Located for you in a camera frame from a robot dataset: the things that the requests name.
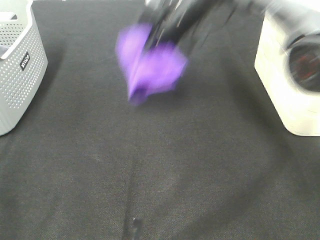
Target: round gauge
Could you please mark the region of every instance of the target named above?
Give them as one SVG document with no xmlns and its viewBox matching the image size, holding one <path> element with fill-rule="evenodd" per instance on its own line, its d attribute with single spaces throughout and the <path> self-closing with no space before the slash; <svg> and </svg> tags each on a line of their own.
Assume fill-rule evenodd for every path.
<svg viewBox="0 0 320 240">
<path fill-rule="evenodd" d="M 289 55 L 289 68 L 294 81 L 300 87 L 320 92 L 320 46 L 294 47 Z"/>
</svg>

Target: white basket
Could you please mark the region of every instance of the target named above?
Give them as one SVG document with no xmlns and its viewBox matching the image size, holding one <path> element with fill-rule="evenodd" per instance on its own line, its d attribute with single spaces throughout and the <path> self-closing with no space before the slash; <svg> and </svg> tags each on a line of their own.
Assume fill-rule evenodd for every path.
<svg viewBox="0 0 320 240">
<path fill-rule="evenodd" d="M 1 136 L 11 131 L 26 111 L 43 79 L 48 60 L 32 11 L 33 1 L 0 1 Z"/>
</svg>

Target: purple fabric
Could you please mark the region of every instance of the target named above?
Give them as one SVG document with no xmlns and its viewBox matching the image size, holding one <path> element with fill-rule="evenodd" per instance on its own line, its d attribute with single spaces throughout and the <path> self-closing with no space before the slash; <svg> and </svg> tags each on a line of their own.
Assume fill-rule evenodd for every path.
<svg viewBox="0 0 320 240">
<path fill-rule="evenodd" d="M 174 90 L 187 65 L 187 58 L 171 43 L 143 52 L 150 30 L 149 24 L 130 26 L 119 33 L 116 43 L 128 101 L 134 105 L 143 103 L 149 95 Z"/>
</svg>

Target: logo on basket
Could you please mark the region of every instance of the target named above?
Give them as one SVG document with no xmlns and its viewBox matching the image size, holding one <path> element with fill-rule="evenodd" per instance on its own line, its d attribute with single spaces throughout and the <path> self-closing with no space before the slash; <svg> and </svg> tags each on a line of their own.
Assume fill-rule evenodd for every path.
<svg viewBox="0 0 320 240">
<path fill-rule="evenodd" d="M 21 67 L 22 71 L 24 71 L 26 69 L 29 61 L 30 61 L 30 55 L 29 55 L 28 52 L 26 52 L 26 54 L 24 55 L 22 61 L 20 62 L 20 67 Z"/>
</svg>

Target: black tablecloth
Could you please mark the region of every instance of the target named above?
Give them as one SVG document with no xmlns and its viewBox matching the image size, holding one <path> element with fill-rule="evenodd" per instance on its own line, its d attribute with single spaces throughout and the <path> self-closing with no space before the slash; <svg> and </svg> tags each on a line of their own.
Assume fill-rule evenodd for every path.
<svg viewBox="0 0 320 240">
<path fill-rule="evenodd" d="M 132 107 L 114 47 L 142 5 L 33 4 L 49 65 L 0 137 L 0 239 L 127 240 L 134 217 L 143 240 L 320 239 L 320 138 L 284 128 L 255 72 L 262 19 L 236 13 Z"/>
</svg>

